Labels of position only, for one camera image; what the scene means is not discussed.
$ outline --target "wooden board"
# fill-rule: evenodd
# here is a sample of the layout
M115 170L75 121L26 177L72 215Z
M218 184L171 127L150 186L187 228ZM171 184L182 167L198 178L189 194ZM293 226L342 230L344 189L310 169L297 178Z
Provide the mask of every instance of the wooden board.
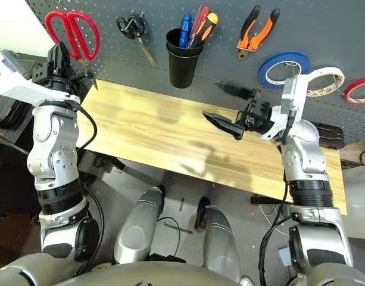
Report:
M83 107L98 125L98 135L87 147L166 170L281 199L283 167L276 147L245 132L236 141L215 128L202 111L234 119L237 111L183 100L155 92L99 80ZM92 134L92 125L78 115L78 146ZM338 151L323 149L334 200L346 214Z

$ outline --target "orange pliers handle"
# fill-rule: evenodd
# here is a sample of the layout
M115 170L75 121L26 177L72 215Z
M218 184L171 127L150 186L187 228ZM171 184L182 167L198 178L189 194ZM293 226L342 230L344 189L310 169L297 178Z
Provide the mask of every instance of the orange pliers handle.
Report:
M278 8L272 11L262 31L258 35L254 36L251 40L248 40L248 33L255 24L255 21L259 16L260 9L261 8L259 5L255 6L245 20L241 30L241 38L238 42L239 48L256 50L259 47L259 44L271 33L272 29L274 28L276 21L280 16L280 9Z

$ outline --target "blue tape roll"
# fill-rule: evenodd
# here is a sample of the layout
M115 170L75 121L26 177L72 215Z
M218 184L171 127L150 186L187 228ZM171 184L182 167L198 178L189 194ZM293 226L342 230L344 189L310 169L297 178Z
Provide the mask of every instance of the blue tape roll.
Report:
M290 61L299 65L301 74L309 74L311 72L311 64L309 58L300 52L281 52L266 60L260 67L258 72L258 79L261 85L269 88L283 88L285 80L272 80L267 78L268 71L280 63Z

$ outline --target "white tape roll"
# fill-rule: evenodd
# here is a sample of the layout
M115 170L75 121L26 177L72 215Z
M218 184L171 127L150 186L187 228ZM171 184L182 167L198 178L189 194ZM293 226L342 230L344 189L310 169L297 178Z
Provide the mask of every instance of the white tape roll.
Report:
M322 69L314 70L310 74L308 74L309 81L311 82L313 79L317 79L320 76L332 75L336 77L336 83L333 83L325 88L317 89L317 90L308 90L308 97L322 97L323 95L327 95L337 90L337 86L340 87L345 80L345 76L337 67L323 67Z

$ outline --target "pen holder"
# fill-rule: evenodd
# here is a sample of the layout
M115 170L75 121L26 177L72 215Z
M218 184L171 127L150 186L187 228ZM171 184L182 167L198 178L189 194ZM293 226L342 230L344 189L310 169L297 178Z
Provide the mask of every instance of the pen holder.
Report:
M196 62L203 45L184 49L179 47L180 29L166 34L166 48L169 52L169 81L176 88L187 88L192 84Z

